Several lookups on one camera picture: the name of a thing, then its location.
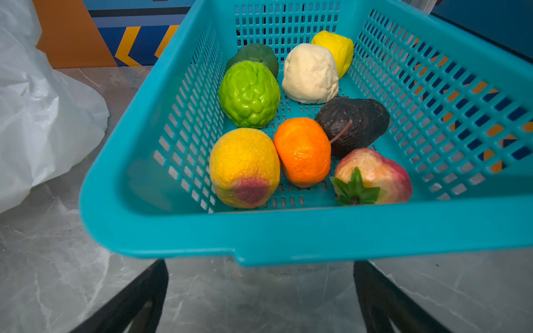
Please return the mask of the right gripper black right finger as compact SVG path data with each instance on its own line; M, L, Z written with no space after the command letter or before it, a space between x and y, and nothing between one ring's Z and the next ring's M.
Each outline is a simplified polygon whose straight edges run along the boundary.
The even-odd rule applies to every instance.
M353 277L368 332L451 332L370 262L355 261Z

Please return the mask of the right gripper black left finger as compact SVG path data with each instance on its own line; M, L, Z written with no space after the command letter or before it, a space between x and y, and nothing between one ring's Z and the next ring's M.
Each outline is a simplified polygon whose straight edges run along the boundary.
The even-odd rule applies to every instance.
M73 332L155 332L169 283L167 265L156 260Z

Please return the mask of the red peach fruit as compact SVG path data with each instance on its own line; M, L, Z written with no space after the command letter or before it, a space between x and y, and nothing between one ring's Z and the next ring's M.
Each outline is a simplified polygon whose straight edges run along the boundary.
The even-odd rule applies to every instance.
M330 181L340 205L406 203L413 191L406 170L370 148L349 153L339 162Z

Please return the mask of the dark avocado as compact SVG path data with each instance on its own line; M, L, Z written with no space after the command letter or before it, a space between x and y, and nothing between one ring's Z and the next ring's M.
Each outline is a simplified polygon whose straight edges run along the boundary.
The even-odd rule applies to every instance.
M315 116L329 140L332 155L342 159L351 151L367 148L388 129L390 114L375 99L334 97Z

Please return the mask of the yellow orange fruit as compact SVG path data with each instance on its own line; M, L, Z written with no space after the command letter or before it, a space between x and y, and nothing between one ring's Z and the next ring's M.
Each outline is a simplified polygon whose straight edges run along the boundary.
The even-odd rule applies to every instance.
M267 134L238 128L221 136L213 146L209 174L224 204L254 209L264 205L278 188L280 160Z

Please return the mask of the white plastic bag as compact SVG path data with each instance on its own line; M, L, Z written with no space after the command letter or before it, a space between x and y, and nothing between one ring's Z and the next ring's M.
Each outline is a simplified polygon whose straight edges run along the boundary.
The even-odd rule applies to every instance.
M1 211L67 173L104 138L104 98L50 65L31 1L1 2Z

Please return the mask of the teal plastic basket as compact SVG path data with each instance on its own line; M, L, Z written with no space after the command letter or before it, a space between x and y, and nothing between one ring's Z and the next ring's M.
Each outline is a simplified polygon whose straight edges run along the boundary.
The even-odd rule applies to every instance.
M209 155L234 124L218 91L229 58L283 62L327 30L354 41L340 94L384 104L373 148L400 164L408 203L343 207L330 181L281 180L261 208L215 195ZM532 245L532 64L399 1L196 1L83 182L102 246L137 258L233 255L244 266Z

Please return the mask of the yellow lemon fruit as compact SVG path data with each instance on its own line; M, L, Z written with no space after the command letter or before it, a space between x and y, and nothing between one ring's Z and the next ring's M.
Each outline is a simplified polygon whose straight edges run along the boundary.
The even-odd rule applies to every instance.
M327 48L335 60L339 79L341 79L351 66L354 54L354 43L350 38L321 31L316 34L311 44Z

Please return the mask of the dark green fruit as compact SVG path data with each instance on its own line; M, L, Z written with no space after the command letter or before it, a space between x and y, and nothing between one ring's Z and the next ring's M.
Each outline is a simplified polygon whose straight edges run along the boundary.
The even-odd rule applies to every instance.
M227 63L225 72L242 61L260 62L266 66L277 79L279 63L273 50L264 44L248 44L242 47Z

